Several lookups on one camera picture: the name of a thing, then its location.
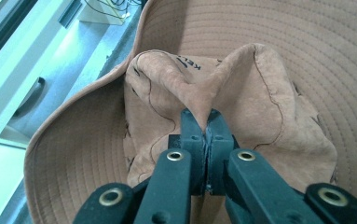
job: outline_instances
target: metal rivet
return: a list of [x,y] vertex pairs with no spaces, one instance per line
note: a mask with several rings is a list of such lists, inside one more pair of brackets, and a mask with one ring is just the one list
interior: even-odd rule
[[254,161],[255,159],[255,155],[247,151],[241,151],[237,155],[243,161]]
[[343,207],[349,203],[346,196],[335,189],[321,188],[318,190],[318,195],[326,203],[334,206]]
[[184,158],[184,155],[181,152],[173,151],[167,154],[167,159],[170,161],[180,161]]
[[[114,194],[116,197],[114,197],[114,199],[110,199],[108,196],[111,196],[111,194]],[[114,188],[114,189],[106,190],[100,196],[99,203],[104,206],[112,206],[122,201],[122,199],[123,199],[122,190],[118,188]]]

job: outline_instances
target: gray floor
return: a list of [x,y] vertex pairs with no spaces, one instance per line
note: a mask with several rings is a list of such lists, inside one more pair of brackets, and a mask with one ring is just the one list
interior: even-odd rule
[[130,7],[131,16],[121,26],[72,24],[41,74],[45,80],[42,92],[30,98],[8,125],[30,138],[64,101],[122,62],[132,47],[140,13],[141,7]]

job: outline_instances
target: stitched hat brim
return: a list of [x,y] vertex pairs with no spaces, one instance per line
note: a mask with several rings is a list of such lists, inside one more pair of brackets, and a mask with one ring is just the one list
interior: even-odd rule
[[25,183],[35,223],[71,222],[100,185],[126,182],[121,75],[137,53],[224,58],[248,43],[277,50],[320,112],[338,153],[336,182],[357,197],[357,1],[149,1],[118,69],[58,109],[28,147]]

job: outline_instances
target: brown hat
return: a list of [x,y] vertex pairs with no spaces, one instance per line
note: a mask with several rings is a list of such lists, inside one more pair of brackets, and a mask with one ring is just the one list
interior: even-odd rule
[[34,135],[34,222],[72,222],[99,186],[151,175],[185,107],[202,128],[219,109],[242,147],[301,190],[331,179],[332,142],[336,183],[357,197],[357,1],[149,1],[128,59]]

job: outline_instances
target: floor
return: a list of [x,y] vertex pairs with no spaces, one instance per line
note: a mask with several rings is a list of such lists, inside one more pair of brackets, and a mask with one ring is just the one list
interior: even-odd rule
[[[43,81],[8,126],[31,138],[62,103],[121,63],[132,47],[141,7],[129,7],[129,12],[121,26],[74,22],[40,75]],[[0,223],[32,223],[22,181],[0,216]]]

